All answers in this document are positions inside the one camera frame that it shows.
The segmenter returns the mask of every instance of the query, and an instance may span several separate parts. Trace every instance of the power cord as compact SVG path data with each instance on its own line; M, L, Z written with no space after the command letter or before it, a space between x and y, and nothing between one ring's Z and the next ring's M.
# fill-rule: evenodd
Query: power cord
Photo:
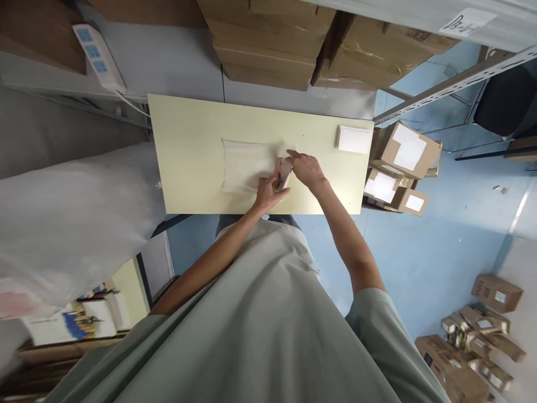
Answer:
M151 115L145 113L142 109L138 108L136 105L134 105L131 101L129 101L127 98L125 98L123 96L123 94L121 92L119 92L118 90L114 91L116 93L116 95L118 97L120 97L123 101L125 101L125 103L131 107L133 107L134 109L136 109L138 112L140 112L141 114L147 116L148 118L151 117Z

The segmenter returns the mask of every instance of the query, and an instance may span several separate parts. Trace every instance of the black chair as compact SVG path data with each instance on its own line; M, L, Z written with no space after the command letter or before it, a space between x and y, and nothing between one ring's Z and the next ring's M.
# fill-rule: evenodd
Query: black chair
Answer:
M497 134L501 139L479 146L443 151L459 152L511 141L535 133L537 125L537 59L491 77L486 86L485 83L483 81L480 84L477 97L472 103L464 123L432 130L424 134L468 125L479 125L489 132Z

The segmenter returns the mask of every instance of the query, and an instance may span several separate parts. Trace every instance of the blue floor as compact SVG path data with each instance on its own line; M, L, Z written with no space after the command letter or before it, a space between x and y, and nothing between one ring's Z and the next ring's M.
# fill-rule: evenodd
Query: blue floor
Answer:
M446 54L431 58L394 87L418 94L475 64L478 52L478 45L460 43ZM477 88L473 87L459 94L470 100L476 93ZM379 91L375 114L399 102ZM466 105L446 97L404 115L402 120L424 132L461 123L467 113ZM442 139L447 149L498 139L477 126L442 132L431 138ZM440 320L470 301L475 277L493 270L529 183L523 163L502 157L454 161L459 155L444 153L440 176L418 184L417 190L430 196L424 217L366 209L353 216L413 338L440 333ZM494 190L495 186L507 188L507 193ZM308 239L322 285L346 314L352 302L350 280L324 216L298 215L295 219ZM211 245L217 221L215 215L197 215L168 230L176 273L183 273Z

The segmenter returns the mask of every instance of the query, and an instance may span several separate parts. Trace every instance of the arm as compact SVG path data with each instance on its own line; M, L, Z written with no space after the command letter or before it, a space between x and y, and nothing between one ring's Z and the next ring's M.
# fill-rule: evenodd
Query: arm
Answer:
M296 177L319 201L330 226L336 249L351 276L352 291L364 288L386 291L375 259L351 216L337 198L315 157L287 150Z
M257 221L272 209L291 189L274 191L276 177L259 178L257 199L252 208L175 281L149 313L171 315L199 290L223 273L235 259L242 243Z

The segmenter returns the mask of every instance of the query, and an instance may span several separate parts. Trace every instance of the sleeve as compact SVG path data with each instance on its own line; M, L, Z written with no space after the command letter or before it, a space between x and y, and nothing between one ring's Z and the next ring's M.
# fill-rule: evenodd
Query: sleeve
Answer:
M449 403L384 291L358 292L345 318L402 403Z

